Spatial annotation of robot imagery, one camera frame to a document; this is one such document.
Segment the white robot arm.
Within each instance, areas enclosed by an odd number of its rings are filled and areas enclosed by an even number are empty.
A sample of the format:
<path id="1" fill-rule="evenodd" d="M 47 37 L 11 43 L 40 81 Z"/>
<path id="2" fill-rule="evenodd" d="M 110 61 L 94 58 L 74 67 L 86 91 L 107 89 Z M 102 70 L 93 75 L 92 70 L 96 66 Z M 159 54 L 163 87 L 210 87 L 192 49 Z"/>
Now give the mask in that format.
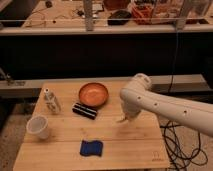
<path id="1" fill-rule="evenodd" d="M 213 137 L 213 104 L 161 95 L 152 92 L 151 87 L 150 77 L 138 73 L 121 88 L 125 120 L 132 121 L 146 110 Z"/>

